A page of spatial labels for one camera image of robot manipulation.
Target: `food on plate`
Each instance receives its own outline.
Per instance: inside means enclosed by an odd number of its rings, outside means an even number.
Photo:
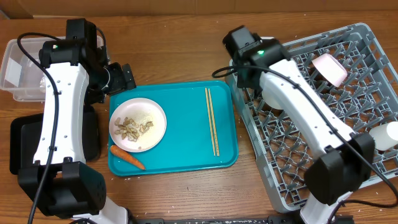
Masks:
[[[114,125],[119,128],[114,134],[121,134],[122,140],[127,138],[129,141],[136,142],[140,135],[147,132],[149,127],[154,126],[152,121],[146,122],[146,124],[137,124],[133,119],[125,117],[123,124],[120,124],[120,120],[121,118],[117,118],[114,122]]]

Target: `clear plastic container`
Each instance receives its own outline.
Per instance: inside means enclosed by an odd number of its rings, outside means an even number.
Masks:
[[[26,51],[39,62],[39,50],[48,40],[52,39],[25,38],[21,40],[21,43]],[[103,40],[97,35],[97,46],[102,45]],[[17,39],[10,40],[7,44],[0,69],[0,89],[12,93],[16,101],[40,102],[45,99],[44,73],[22,53]]]

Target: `wooden surface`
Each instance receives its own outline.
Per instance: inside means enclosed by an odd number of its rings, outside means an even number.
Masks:
[[[367,23],[392,65],[398,68],[398,12],[322,12],[243,14],[223,16],[161,16],[89,18],[107,38],[114,62],[130,63],[138,85],[210,80],[211,72],[228,64],[221,44],[231,29],[242,24],[261,35],[287,42],[357,22]],[[65,19],[0,21],[0,55],[10,39],[23,32],[64,35]],[[41,113],[44,104],[18,103],[0,92],[0,222],[26,223],[32,202],[9,172],[9,135],[13,119]],[[125,180],[108,169],[109,101],[95,105],[99,117],[101,158],[88,165],[101,172],[108,196],[138,218],[238,218],[276,214],[258,173],[254,152],[243,122],[236,116],[239,159],[227,169],[148,175]],[[398,186],[398,179],[392,180]],[[377,184],[355,192],[352,198],[391,202],[392,192]],[[395,223],[398,210],[349,204],[340,214],[354,215],[357,223]],[[44,217],[34,223],[68,223]]]
[[[12,19],[397,10],[395,0],[0,0]]]

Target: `black container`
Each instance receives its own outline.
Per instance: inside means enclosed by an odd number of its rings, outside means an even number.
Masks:
[[[10,132],[10,172],[18,174],[21,168],[33,165],[33,156],[39,145],[42,132],[43,114],[16,118],[11,123]],[[83,109],[83,153],[86,161],[100,157],[100,137],[94,108]]]

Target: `carrot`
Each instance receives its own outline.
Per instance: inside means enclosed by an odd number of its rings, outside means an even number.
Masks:
[[[119,148],[117,145],[111,146],[111,152],[120,159],[127,161],[142,170],[145,170],[144,165],[140,161],[138,161],[138,159],[134,158],[132,155],[130,155],[125,150]]]

